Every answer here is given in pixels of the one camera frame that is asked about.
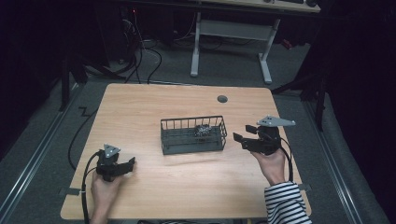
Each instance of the person's left hand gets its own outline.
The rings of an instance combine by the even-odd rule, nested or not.
[[[122,180],[123,176],[117,176],[113,182],[107,182],[96,171],[93,172],[91,191],[94,209],[91,224],[107,223],[108,213],[117,198]]]

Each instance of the white metal desk frame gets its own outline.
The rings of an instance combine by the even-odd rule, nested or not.
[[[268,69],[267,57],[274,42],[280,19],[276,19],[273,26],[254,25],[228,21],[201,20],[201,13],[197,13],[195,29],[195,45],[192,54],[191,76],[198,76],[199,67],[199,39],[200,35],[217,35],[243,39],[266,41],[263,53],[259,53],[259,61],[262,66],[262,75],[266,84],[271,84],[272,79]]]

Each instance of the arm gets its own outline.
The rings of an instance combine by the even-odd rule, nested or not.
[[[93,172],[92,197],[94,209],[91,224],[106,224],[107,216],[119,192],[122,176],[118,176],[113,182],[106,182],[102,176]]]
[[[312,223],[305,212],[305,203],[298,186],[285,181],[285,155],[281,150],[266,156],[251,154],[259,162],[262,174],[271,187],[264,191],[268,223]]]

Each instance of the striped sleeve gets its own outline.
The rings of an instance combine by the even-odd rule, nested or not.
[[[298,185],[285,182],[264,191],[268,223],[312,223]]]

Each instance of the black wire basket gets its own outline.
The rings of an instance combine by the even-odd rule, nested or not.
[[[161,119],[163,155],[223,150],[226,136],[223,116]]]

